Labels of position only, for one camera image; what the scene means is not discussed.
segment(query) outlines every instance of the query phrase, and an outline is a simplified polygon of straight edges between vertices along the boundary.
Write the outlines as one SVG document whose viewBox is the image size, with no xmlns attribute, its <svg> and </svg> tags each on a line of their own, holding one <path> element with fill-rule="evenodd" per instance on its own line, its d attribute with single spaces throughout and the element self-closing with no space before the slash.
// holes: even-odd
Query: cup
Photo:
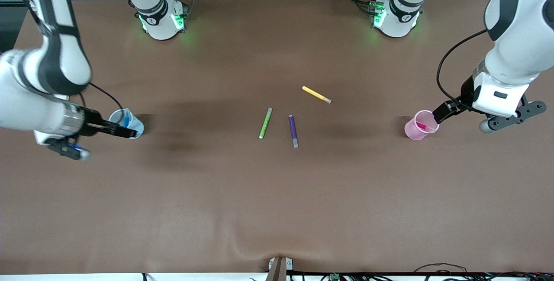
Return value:
<svg viewBox="0 0 554 281">
<path fill-rule="evenodd" d="M 436 132 L 439 129 L 439 123 L 435 121 L 433 113 L 429 110 L 421 110 L 415 114 L 404 126 L 406 136 L 413 140 L 424 139 L 425 136 Z"/>
<path fill-rule="evenodd" d="M 117 109 L 111 115 L 108 121 L 117 123 L 120 126 L 127 127 L 128 129 L 134 129 L 137 131 L 135 137 L 129 137 L 129 139 L 137 139 L 144 132 L 144 124 L 133 115 L 131 110 L 125 108 L 123 110 Z"/>
</svg>

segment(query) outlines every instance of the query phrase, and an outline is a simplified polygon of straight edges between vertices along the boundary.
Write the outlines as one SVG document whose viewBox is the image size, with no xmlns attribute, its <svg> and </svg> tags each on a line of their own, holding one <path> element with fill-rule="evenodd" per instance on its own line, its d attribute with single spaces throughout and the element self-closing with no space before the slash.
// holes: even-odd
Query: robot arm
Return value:
<svg viewBox="0 0 554 281">
<path fill-rule="evenodd" d="M 70 0 L 33 0 L 41 48 L 10 50 L 0 58 L 0 126 L 35 131 L 40 145 L 74 159 L 86 159 L 88 151 L 68 138 L 105 132 L 122 137 L 136 133 L 101 115 L 67 101 L 82 92 L 91 78 Z"/>
<path fill-rule="evenodd" d="M 185 31 L 187 6 L 176 0 L 130 0 L 144 30 L 156 40 Z"/>
<path fill-rule="evenodd" d="M 425 0 L 377 0 L 379 7 L 372 16 L 374 28 L 392 38 L 407 35 L 419 16 L 419 9 Z"/>
<path fill-rule="evenodd" d="M 525 91 L 542 71 L 554 66 L 554 0 L 490 0 L 484 21 L 494 47 L 464 83 L 457 100 L 487 115 L 480 128 L 492 132 L 546 109 L 543 102 L 527 102 Z M 433 114 L 440 123 L 463 110 L 449 101 Z"/>
</svg>

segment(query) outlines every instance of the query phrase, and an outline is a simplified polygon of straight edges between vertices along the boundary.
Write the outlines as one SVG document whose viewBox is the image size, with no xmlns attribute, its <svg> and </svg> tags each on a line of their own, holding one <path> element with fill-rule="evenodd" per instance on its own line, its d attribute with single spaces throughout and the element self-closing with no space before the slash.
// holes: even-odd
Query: purple marker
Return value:
<svg viewBox="0 0 554 281">
<path fill-rule="evenodd" d="M 296 136 L 296 125 L 294 125 L 294 117 L 289 115 L 290 135 L 293 137 L 293 145 L 298 148 L 298 137 Z"/>
</svg>

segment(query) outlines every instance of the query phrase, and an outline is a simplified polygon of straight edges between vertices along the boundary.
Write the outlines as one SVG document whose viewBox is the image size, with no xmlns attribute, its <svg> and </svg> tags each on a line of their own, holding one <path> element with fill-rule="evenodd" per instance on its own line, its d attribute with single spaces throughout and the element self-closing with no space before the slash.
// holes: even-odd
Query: pink cup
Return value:
<svg viewBox="0 0 554 281">
<path fill-rule="evenodd" d="M 425 136 L 436 132 L 439 129 L 439 123 L 435 121 L 433 113 L 428 110 L 421 110 L 415 114 L 404 126 L 406 136 L 413 140 L 424 139 Z"/>
</svg>

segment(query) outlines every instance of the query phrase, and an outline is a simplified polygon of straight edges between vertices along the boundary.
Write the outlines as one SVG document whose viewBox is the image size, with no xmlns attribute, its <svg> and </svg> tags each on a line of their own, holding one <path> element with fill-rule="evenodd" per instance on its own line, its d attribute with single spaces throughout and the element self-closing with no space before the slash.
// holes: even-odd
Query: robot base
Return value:
<svg viewBox="0 0 554 281">
<path fill-rule="evenodd" d="M 167 13 L 157 25 L 142 20 L 142 28 L 156 40 L 168 40 L 177 33 L 187 31 L 188 5 L 177 0 L 167 1 Z"/>
<path fill-rule="evenodd" d="M 390 0 L 377 0 L 372 3 L 372 11 L 375 12 L 371 18 L 371 25 L 374 29 L 379 29 L 386 36 L 392 38 L 401 38 L 406 36 L 414 26 L 416 26 L 419 13 L 414 17 L 408 16 L 407 22 L 400 22 L 398 17 L 390 11 Z"/>
</svg>

